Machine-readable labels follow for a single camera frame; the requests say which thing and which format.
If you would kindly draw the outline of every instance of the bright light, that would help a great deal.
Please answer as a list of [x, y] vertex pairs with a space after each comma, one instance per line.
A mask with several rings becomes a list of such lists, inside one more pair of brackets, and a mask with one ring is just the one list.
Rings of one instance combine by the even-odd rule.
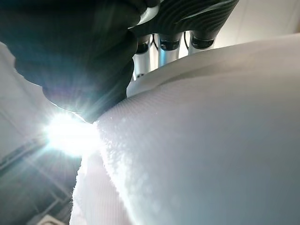
[[66, 115], [57, 116], [47, 128], [47, 133], [51, 146], [74, 156], [93, 151], [99, 143], [94, 125]]

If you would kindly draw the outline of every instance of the fuzzy fabric texture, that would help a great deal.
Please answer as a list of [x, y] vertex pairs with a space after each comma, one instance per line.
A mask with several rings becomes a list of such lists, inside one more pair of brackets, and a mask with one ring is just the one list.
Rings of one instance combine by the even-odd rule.
[[97, 122], [70, 224], [129, 224], [123, 204], [133, 225], [300, 224], [299, 40], [201, 52], [130, 86]]

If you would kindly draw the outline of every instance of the hand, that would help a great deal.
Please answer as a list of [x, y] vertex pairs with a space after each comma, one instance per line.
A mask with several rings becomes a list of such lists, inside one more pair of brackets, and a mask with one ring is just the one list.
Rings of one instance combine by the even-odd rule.
[[15, 68], [64, 109], [94, 121], [126, 97], [136, 25], [158, 0], [2, 0], [0, 41]]

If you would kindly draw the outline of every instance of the metal cylinder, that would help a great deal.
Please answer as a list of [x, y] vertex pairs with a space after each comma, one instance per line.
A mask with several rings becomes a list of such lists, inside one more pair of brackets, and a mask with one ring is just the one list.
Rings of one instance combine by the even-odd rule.
[[151, 35], [147, 35], [138, 39], [138, 48], [136, 54], [133, 56], [135, 62], [134, 80], [151, 71], [149, 51], [150, 37]]
[[188, 54], [194, 54], [203, 52], [209, 49], [212, 49], [214, 46], [214, 39], [213, 40], [204, 40], [201, 39], [199, 35], [197, 35], [197, 31], [190, 32], [190, 43], [188, 48]]
[[158, 67], [178, 59], [181, 36], [182, 33], [176, 35], [159, 34]]

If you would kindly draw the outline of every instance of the cable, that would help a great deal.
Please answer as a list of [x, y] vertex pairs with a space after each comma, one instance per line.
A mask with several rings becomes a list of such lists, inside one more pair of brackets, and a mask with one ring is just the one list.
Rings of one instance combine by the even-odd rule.
[[152, 34], [152, 42], [151, 42], [151, 46], [152, 46], [152, 44], [154, 44], [156, 50], [158, 50], [158, 46], [157, 46], [157, 44], [155, 43], [154, 34]]
[[184, 32], [184, 43], [186, 44], [186, 48], [188, 49], [186, 31]]

